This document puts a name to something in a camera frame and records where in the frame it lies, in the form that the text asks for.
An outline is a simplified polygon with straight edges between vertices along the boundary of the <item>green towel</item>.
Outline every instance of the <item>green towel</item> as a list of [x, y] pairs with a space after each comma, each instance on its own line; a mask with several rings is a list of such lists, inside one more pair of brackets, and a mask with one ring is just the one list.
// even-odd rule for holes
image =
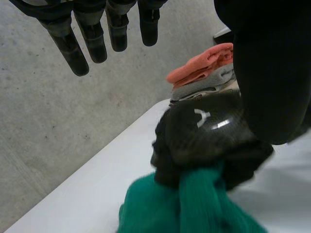
[[227, 196], [223, 165], [187, 171], [179, 189], [154, 182], [154, 173], [129, 187], [118, 233], [265, 233]]

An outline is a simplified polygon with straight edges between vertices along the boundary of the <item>gray cloth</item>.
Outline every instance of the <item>gray cloth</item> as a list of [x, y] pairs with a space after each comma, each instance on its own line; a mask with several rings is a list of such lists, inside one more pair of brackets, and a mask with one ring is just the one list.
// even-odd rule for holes
[[203, 80], [184, 85], [174, 90], [171, 100], [178, 101], [186, 96], [197, 93], [200, 90], [204, 90], [207, 88], [217, 89], [216, 87], [220, 87], [222, 84], [233, 79], [235, 79], [235, 74], [233, 69], [233, 63], [231, 63], [213, 71]]

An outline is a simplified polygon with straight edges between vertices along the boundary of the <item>black sleeve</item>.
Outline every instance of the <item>black sleeve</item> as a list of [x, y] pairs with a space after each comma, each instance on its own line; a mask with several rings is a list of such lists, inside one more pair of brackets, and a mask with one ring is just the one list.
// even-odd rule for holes
[[234, 32], [234, 69], [245, 118], [272, 144], [287, 142], [311, 96], [310, 1], [215, 0]]

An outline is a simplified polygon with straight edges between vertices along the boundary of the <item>robotic hand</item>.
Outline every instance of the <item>robotic hand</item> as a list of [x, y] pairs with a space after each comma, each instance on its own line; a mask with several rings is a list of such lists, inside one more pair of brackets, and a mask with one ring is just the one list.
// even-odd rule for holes
[[[100, 19], [106, 10], [115, 51], [127, 47], [126, 13], [137, 0], [9, 0], [48, 30], [72, 71], [83, 76], [88, 65], [72, 32], [73, 11], [95, 63], [106, 60]], [[143, 43], [157, 40], [160, 7], [167, 0], [138, 0]], [[244, 116], [257, 138], [283, 144], [310, 126], [311, 1], [214, 0], [220, 20], [234, 34], [234, 69]]]
[[223, 179], [230, 190], [252, 178], [273, 152], [249, 130], [240, 93], [233, 90], [172, 106], [155, 133], [155, 180], [170, 187], [178, 187], [182, 171], [224, 160]]
[[[71, 12], [78, 22], [88, 52], [95, 63], [107, 59], [101, 17], [106, 10], [109, 35], [114, 51], [127, 47], [127, 13], [137, 0], [9, 0], [30, 17], [39, 20], [63, 54], [72, 72], [86, 75], [88, 64], [71, 28]], [[167, 0], [138, 0], [140, 31], [144, 45], [157, 42], [159, 9]]]

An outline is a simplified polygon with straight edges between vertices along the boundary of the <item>folded cloth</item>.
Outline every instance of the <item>folded cloth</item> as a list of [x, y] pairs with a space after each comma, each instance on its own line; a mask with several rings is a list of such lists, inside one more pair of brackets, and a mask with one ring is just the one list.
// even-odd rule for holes
[[129, 187], [118, 233], [265, 233], [226, 195], [223, 165], [184, 172], [179, 189], [155, 183], [154, 173]]
[[206, 88], [215, 88], [218, 86], [221, 88], [220, 85], [230, 81], [235, 80], [235, 74], [233, 69], [233, 63], [225, 65], [223, 67], [218, 68], [217, 70], [213, 71], [210, 75], [208, 75], [205, 79], [200, 81], [196, 81], [193, 83], [189, 83], [187, 85], [181, 86], [175, 89], [172, 93], [172, 100], [180, 100], [190, 94], [195, 92], [201, 91], [202, 89]]
[[213, 46], [191, 58], [184, 66], [173, 70], [167, 81], [174, 84], [174, 89], [188, 83], [206, 78], [211, 72], [233, 62], [233, 44], [223, 43]]

